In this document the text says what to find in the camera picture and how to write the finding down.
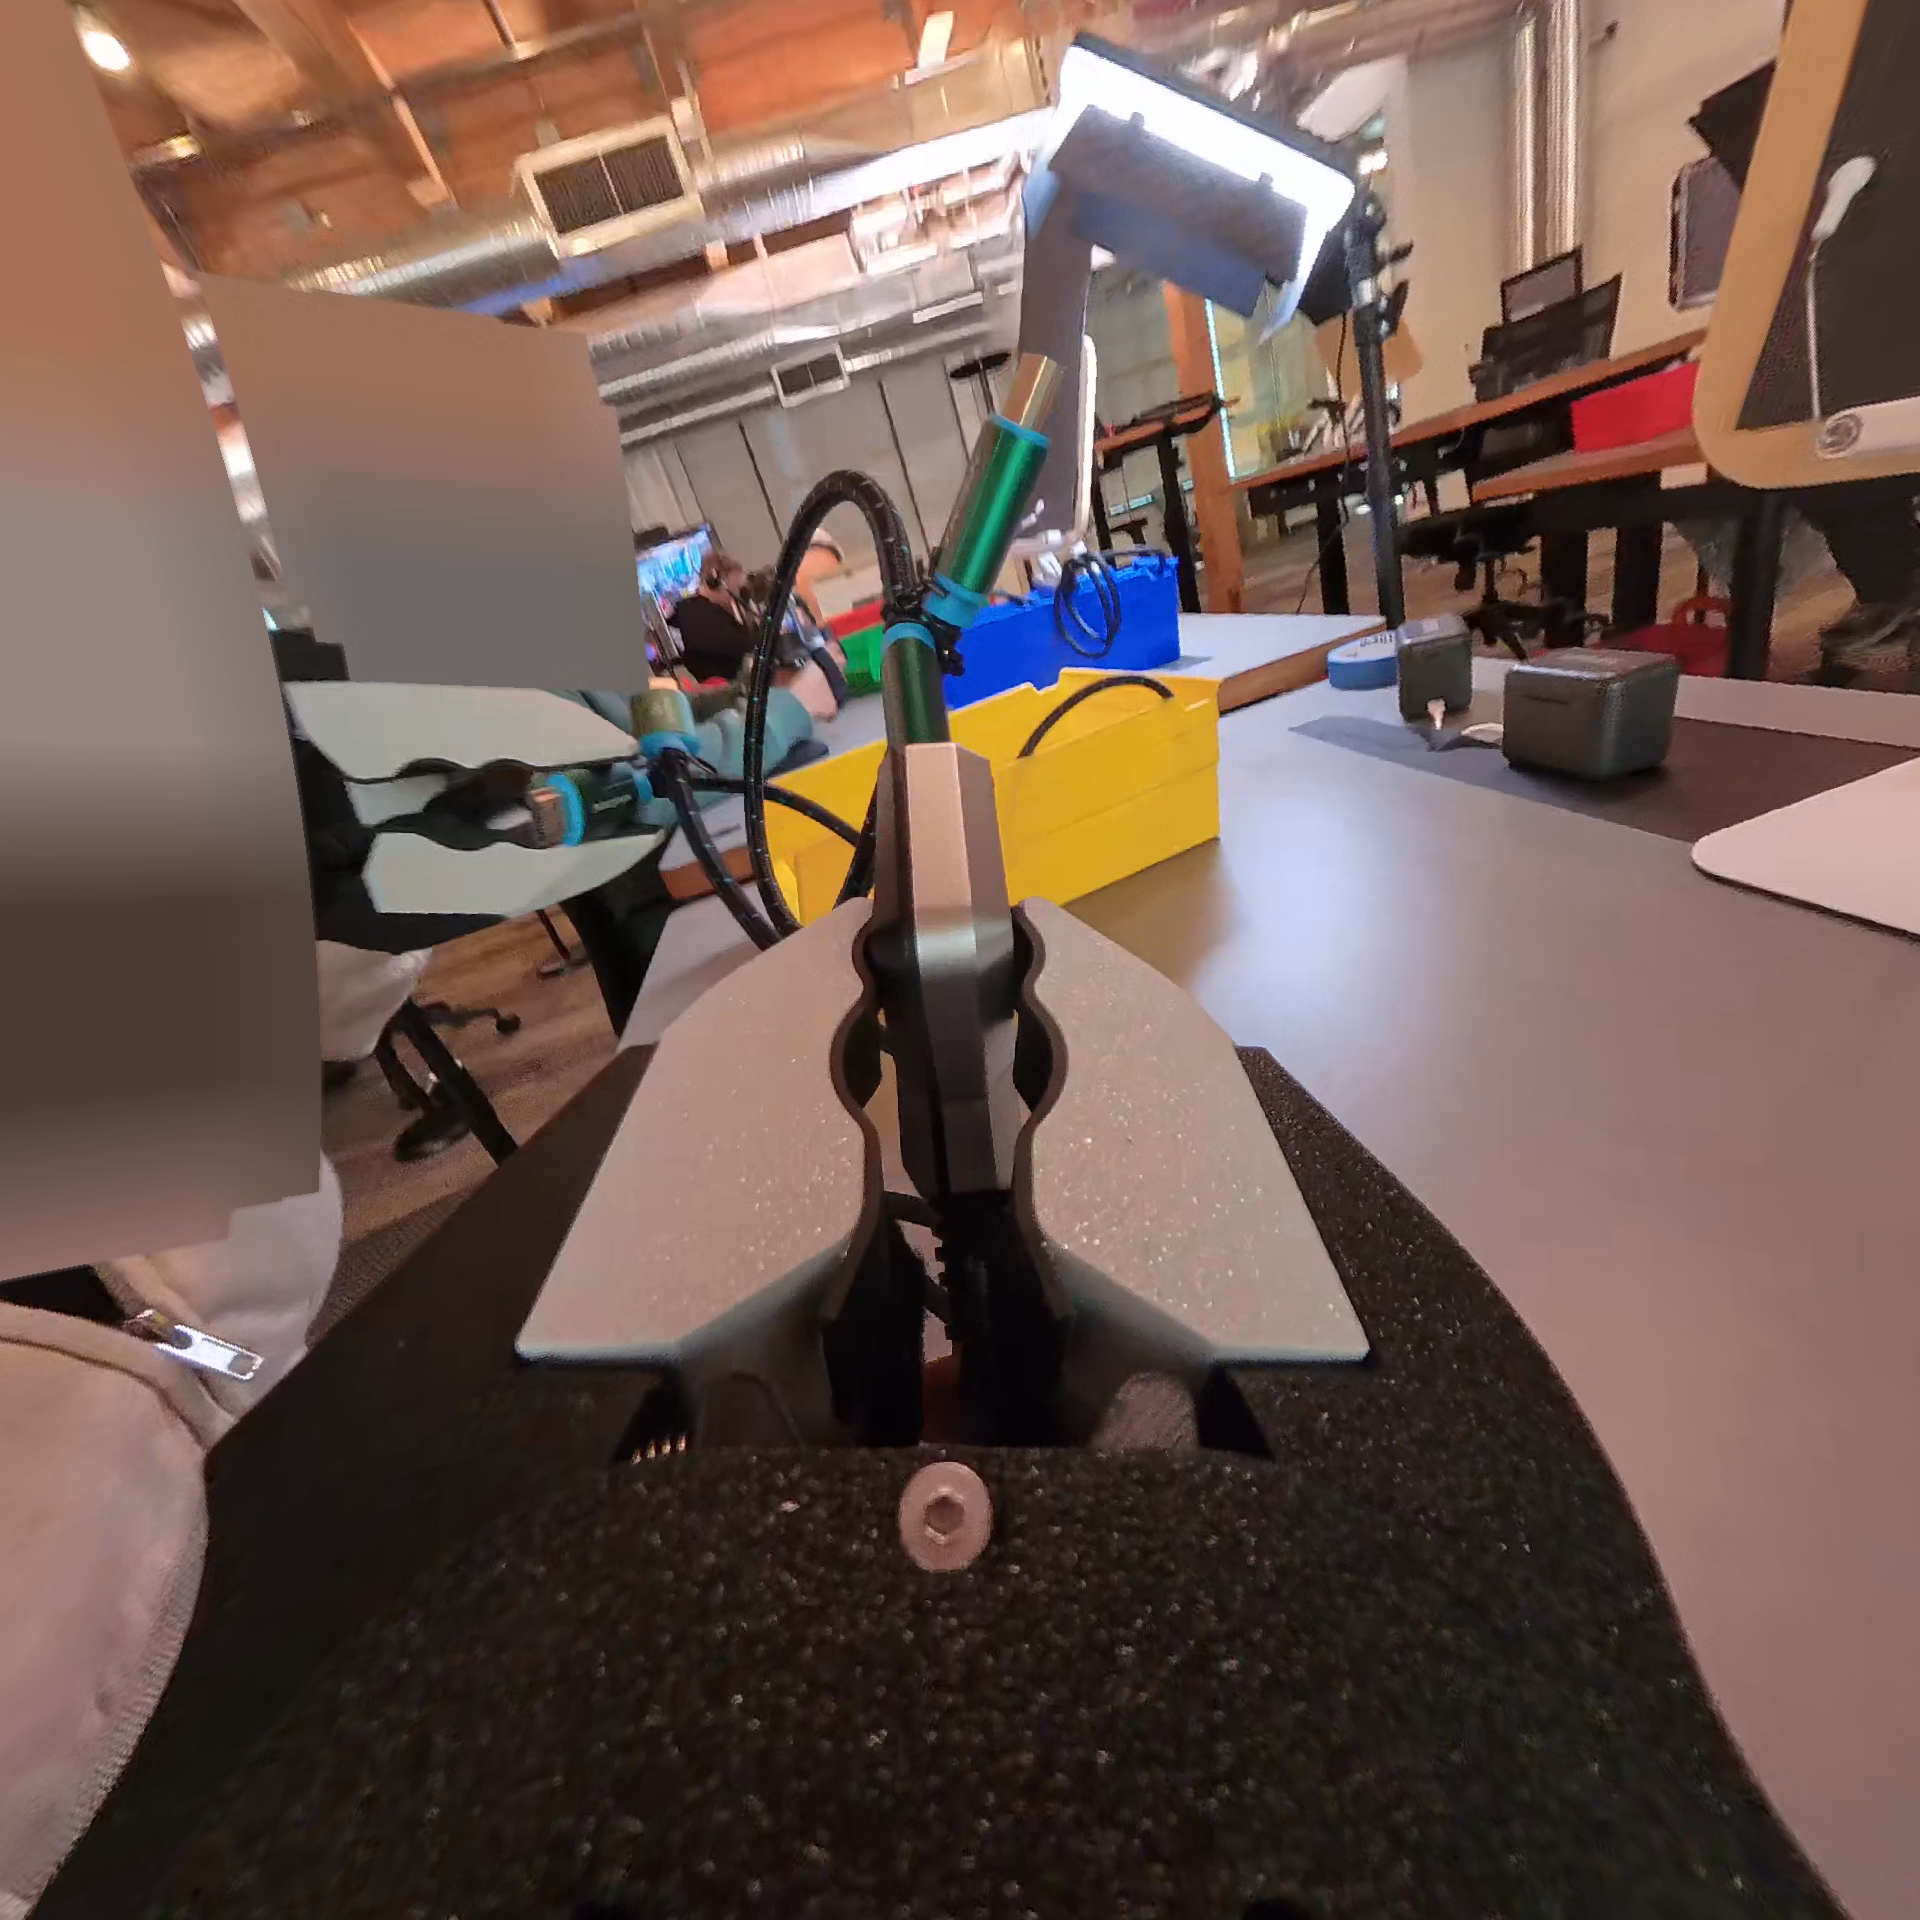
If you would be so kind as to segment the small grey monitor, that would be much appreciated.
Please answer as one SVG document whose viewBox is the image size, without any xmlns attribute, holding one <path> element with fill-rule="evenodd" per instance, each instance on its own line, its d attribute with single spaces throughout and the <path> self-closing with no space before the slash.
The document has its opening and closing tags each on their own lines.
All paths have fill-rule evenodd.
<svg viewBox="0 0 1920 1920">
<path fill-rule="evenodd" d="M 1689 315 L 1714 304 L 1739 212 L 1739 183 L 1716 156 L 1685 162 L 1667 210 L 1667 307 Z"/>
</svg>

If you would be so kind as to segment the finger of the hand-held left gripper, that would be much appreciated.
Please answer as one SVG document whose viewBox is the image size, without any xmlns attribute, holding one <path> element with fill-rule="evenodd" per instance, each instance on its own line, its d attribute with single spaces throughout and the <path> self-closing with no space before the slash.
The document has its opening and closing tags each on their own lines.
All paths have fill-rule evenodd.
<svg viewBox="0 0 1920 1920">
<path fill-rule="evenodd" d="M 563 848 L 498 843 L 458 850 L 416 832 L 382 832 L 360 880 L 385 917 L 516 921 L 618 880 L 665 843 L 667 832 L 652 831 Z"/>
<path fill-rule="evenodd" d="M 490 767 L 552 772 L 639 752 L 631 732 L 543 689 L 296 683 L 283 698 L 299 734 L 357 787 Z"/>
</svg>

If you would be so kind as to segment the large ceiling air vent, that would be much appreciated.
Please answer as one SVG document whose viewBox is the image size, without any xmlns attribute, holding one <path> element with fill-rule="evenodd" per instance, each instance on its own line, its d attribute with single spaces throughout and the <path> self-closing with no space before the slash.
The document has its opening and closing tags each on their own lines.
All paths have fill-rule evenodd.
<svg viewBox="0 0 1920 1920">
<path fill-rule="evenodd" d="M 583 259 L 705 212 L 671 117 L 539 146 L 514 162 L 516 191 L 560 259 Z"/>
</svg>

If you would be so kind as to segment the computer monitor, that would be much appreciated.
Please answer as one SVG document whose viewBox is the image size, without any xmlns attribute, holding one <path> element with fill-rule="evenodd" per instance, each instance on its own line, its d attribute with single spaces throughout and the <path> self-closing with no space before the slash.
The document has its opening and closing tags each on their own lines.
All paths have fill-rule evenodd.
<svg viewBox="0 0 1920 1920">
<path fill-rule="evenodd" d="M 635 589 L 659 610 L 671 610 L 702 587 L 708 558 L 716 551 L 710 520 L 676 533 L 653 527 L 633 534 Z"/>
</svg>

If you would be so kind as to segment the grey monitor stand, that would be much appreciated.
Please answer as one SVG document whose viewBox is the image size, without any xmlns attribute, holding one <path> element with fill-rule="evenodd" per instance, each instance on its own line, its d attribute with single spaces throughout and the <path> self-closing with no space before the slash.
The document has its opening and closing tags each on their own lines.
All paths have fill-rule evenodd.
<svg viewBox="0 0 1920 1920">
<path fill-rule="evenodd" d="M 1010 419 L 1045 441 L 1016 540 L 1027 557 L 1068 549 L 1092 518 L 1092 240 L 1078 229 L 1078 206 L 1078 191 L 1056 166 L 1033 166 L 1019 196 L 1019 331 L 1010 389 Z"/>
</svg>

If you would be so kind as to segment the braided HDMI cable green plugs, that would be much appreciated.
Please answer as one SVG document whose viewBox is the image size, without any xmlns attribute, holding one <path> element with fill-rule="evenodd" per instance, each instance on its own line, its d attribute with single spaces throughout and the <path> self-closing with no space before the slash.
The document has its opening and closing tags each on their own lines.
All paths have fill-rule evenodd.
<svg viewBox="0 0 1920 1920">
<path fill-rule="evenodd" d="M 745 855 L 757 906 L 775 924 L 780 940 L 792 937 L 800 921 L 775 879 L 766 835 L 770 790 L 764 737 L 773 657 L 808 539 L 840 509 L 866 522 L 881 589 L 880 691 L 885 747 L 901 756 L 906 749 L 944 744 L 949 737 L 946 684 L 961 673 L 960 641 L 986 608 L 998 573 L 1012 553 L 1019 522 L 1037 490 L 1043 451 L 1040 433 L 1018 425 L 1010 412 L 991 415 L 928 566 L 916 562 L 893 499 L 868 474 L 835 468 L 804 493 L 786 527 L 745 665 L 742 720 L 739 779 L 753 788 L 753 794 L 742 801 Z"/>
<path fill-rule="evenodd" d="M 726 906 L 731 923 L 755 949 L 766 951 L 773 949 L 781 934 L 766 911 L 747 900 L 699 804 L 705 797 L 747 801 L 753 792 L 745 779 L 721 775 L 688 749 L 683 739 L 669 734 L 635 762 L 576 767 L 527 781 L 526 826 L 518 835 L 543 853 L 576 850 L 653 832 L 653 813 L 663 806 L 665 824 L 689 848 L 694 866 L 708 883 L 708 895 Z"/>
</svg>

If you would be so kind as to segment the red plastic bin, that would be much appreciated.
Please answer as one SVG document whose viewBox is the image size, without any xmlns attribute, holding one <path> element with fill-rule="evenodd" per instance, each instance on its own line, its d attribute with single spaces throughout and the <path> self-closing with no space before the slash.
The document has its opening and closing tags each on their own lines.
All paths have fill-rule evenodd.
<svg viewBox="0 0 1920 1920">
<path fill-rule="evenodd" d="M 1578 397 L 1572 451 L 1604 454 L 1689 434 L 1697 378 L 1700 367 L 1685 360 Z"/>
</svg>

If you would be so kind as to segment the small grey case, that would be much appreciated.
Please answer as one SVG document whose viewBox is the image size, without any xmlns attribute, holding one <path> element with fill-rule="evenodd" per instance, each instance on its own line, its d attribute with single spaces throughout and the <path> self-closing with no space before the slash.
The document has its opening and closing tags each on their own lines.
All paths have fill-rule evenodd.
<svg viewBox="0 0 1920 1920">
<path fill-rule="evenodd" d="M 1476 634 L 1459 613 L 1405 620 L 1392 634 L 1399 717 L 1410 726 L 1443 729 L 1469 711 L 1476 694 Z"/>
</svg>

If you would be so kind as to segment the grey desk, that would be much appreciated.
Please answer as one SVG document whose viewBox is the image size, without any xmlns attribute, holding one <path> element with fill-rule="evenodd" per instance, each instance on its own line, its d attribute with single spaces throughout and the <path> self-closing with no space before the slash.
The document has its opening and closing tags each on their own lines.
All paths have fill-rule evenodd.
<svg viewBox="0 0 1920 1920">
<path fill-rule="evenodd" d="M 1915 943 L 1679 839 L 1219 722 L 1219 839 L 1071 912 L 1261 1049 L 1524 1318 L 1739 1750 L 1915 1916 Z"/>
</svg>

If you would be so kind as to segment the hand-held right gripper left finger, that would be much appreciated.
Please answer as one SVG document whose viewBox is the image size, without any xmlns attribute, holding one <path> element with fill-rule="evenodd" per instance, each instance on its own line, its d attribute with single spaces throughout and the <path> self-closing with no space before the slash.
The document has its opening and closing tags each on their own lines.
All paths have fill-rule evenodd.
<svg viewBox="0 0 1920 1920">
<path fill-rule="evenodd" d="M 739 966 L 653 1046 L 516 1356 L 659 1378 L 696 1446 L 922 1440 L 922 1269 L 885 1216 L 870 904 Z"/>
</svg>

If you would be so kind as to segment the person's left forearm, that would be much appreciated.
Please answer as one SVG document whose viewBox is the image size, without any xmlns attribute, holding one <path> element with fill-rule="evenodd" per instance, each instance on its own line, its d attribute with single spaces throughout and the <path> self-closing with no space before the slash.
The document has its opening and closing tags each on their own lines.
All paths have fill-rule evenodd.
<svg viewBox="0 0 1920 1920">
<path fill-rule="evenodd" d="M 373 952 L 319 940 L 315 957 L 318 1053 L 323 1067 L 372 1059 L 380 1037 L 416 995 L 432 951 Z"/>
</svg>

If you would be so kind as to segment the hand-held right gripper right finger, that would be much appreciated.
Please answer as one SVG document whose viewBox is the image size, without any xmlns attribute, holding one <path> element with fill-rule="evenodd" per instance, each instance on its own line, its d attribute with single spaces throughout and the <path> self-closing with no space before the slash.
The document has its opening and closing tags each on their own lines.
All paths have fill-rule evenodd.
<svg viewBox="0 0 1920 1920">
<path fill-rule="evenodd" d="M 1035 1279 L 1041 1432 L 1092 1446 L 1129 1382 L 1191 1406 L 1238 1373 L 1373 1356 L 1228 1033 L 1071 912 L 1013 911 L 1026 1117 L 1010 1199 Z"/>
</svg>

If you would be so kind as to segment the LED light panel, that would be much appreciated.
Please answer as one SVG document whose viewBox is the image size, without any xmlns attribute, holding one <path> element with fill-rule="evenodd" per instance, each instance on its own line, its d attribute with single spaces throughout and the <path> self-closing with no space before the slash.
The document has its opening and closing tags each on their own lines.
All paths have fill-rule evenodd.
<svg viewBox="0 0 1920 1920">
<path fill-rule="evenodd" d="M 1359 186 L 1350 161 L 1296 126 L 1092 33 L 1057 64 L 1033 166 L 1078 195 L 1075 226 L 1117 264 L 1248 321 L 1296 312 Z"/>
</svg>

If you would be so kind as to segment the black light stand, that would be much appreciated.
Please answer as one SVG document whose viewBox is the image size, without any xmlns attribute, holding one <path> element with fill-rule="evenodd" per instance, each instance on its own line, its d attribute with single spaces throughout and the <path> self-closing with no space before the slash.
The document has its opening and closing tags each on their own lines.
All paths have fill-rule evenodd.
<svg viewBox="0 0 1920 1920">
<path fill-rule="evenodd" d="M 1355 186 L 1353 205 L 1342 226 L 1342 252 L 1364 430 L 1361 490 L 1370 518 L 1378 610 L 1383 625 L 1396 630 L 1405 620 L 1405 590 L 1396 420 L 1387 394 L 1386 345 L 1394 333 L 1398 308 L 1387 289 L 1383 225 L 1386 215 L 1373 188 Z"/>
</svg>

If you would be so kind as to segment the blue plastic bin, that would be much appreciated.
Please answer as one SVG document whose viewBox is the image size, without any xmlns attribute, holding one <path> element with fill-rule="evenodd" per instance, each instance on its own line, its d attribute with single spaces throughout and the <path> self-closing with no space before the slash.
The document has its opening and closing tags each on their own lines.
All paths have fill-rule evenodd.
<svg viewBox="0 0 1920 1920">
<path fill-rule="evenodd" d="M 1056 587 L 1006 597 L 961 636 L 961 673 L 946 681 L 949 711 L 971 709 L 1019 689 L 1045 691 L 1082 670 L 1144 673 L 1182 655 L 1182 574 L 1157 549 L 1079 554 Z"/>
</svg>

